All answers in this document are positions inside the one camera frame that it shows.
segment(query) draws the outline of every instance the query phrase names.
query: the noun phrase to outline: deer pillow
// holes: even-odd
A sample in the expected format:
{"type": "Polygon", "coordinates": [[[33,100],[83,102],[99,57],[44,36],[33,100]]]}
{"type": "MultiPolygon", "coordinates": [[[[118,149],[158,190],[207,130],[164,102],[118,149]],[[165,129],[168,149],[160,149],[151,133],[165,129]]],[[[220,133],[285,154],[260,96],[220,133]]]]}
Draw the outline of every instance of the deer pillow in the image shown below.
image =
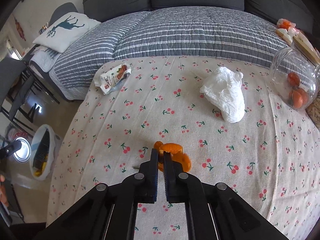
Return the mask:
{"type": "Polygon", "coordinates": [[[99,25],[87,15],[70,12],[55,21],[44,33],[37,37],[33,43],[46,46],[59,53],[63,53],[75,41],[99,25]]]}

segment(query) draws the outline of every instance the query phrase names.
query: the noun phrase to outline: teal deer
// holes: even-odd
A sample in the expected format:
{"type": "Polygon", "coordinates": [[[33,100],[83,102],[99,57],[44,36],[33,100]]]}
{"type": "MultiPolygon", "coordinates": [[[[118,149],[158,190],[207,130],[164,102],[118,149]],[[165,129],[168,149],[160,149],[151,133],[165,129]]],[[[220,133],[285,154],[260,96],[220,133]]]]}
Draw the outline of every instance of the teal deer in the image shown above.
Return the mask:
{"type": "Polygon", "coordinates": [[[58,27],[62,27],[64,29],[67,29],[67,30],[71,30],[73,28],[80,28],[80,27],[83,27],[83,25],[81,26],[77,26],[76,23],[78,22],[78,19],[76,20],[75,23],[69,23],[69,21],[75,19],[75,17],[73,17],[72,19],[69,19],[71,17],[71,15],[65,19],[63,22],[60,22],[58,25],[54,26],[50,31],[48,31],[48,34],[47,34],[47,37],[53,37],[55,34],[56,34],[56,28],[58,27]]]}

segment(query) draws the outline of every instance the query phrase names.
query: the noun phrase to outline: silver rivet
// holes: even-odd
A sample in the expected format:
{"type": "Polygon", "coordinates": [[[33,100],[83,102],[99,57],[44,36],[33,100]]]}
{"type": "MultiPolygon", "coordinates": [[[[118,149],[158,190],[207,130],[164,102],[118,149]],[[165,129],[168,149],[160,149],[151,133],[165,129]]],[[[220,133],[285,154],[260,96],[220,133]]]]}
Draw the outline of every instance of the silver rivet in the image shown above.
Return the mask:
{"type": "Polygon", "coordinates": [[[97,189],[98,191],[104,191],[104,190],[106,190],[106,188],[107,188],[107,186],[104,185],[104,184],[98,184],[98,185],[96,186],[96,189],[97,189]]]}
{"type": "Polygon", "coordinates": [[[136,173],[136,174],[134,175],[134,178],[135,178],[135,179],[143,179],[143,178],[144,178],[144,175],[143,175],[143,173],[136,173]]]}
{"type": "Polygon", "coordinates": [[[220,189],[220,190],[225,190],[227,188],[227,185],[223,182],[219,182],[217,184],[217,188],[220,189]]]}
{"type": "Polygon", "coordinates": [[[189,177],[189,175],[187,173],[185,173],[185,172],[182,172],[182,173],[179,174],[179,178],[180,179],[187,179],[188,177],[189,177]]]}

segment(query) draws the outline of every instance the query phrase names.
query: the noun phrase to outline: glass jar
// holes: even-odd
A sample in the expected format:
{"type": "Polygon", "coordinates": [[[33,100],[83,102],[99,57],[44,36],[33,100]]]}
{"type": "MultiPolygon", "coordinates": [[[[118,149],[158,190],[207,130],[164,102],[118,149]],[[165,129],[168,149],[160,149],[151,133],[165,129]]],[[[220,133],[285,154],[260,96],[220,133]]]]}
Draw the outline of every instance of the glass jar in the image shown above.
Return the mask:
{"type": "Polygon", "coordinates": [[[272,82],[282,100],[291,108],[305,110],[319,92],[320,60],[300,39],[278,50],[270,65],[272,82]]]}

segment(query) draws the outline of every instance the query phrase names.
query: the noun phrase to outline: white tissue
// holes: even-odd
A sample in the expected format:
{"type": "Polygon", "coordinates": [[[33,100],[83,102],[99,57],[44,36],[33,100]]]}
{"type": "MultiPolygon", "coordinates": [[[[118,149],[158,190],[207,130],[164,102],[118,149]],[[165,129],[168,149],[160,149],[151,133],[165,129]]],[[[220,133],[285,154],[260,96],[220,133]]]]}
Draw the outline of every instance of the white tissue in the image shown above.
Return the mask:
{"type": "Polygon", "coordinates": [[[244,116],[242,78],[241,72],[235,73],[226,67],[219,67],[212,71],[200,88],[200,93],[221,110],[227,122],[239,122],[244,116]]]}

